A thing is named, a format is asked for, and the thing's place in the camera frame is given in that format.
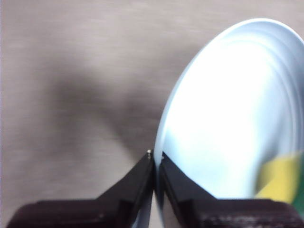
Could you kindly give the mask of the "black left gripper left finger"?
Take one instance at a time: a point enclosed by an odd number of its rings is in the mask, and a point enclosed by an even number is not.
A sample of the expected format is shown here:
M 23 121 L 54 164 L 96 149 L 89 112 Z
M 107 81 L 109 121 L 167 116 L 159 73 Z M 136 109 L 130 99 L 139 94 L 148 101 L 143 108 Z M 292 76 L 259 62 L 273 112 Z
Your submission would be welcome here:
M 149 150 L 115 185 L 95 199 L 44 200 L 20 207 L 9 228 L 146 228 L 153 193 Z

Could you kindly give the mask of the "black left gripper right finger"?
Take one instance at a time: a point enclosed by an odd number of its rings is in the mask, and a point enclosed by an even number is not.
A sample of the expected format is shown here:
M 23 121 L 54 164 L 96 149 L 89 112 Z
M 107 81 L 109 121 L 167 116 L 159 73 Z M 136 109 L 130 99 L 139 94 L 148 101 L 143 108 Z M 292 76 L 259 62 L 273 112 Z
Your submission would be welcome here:
M 162 214 L 170 228 L 302 228 L 289 204 L 269 199 L 217 199 L 165 154 L 159 166 Z

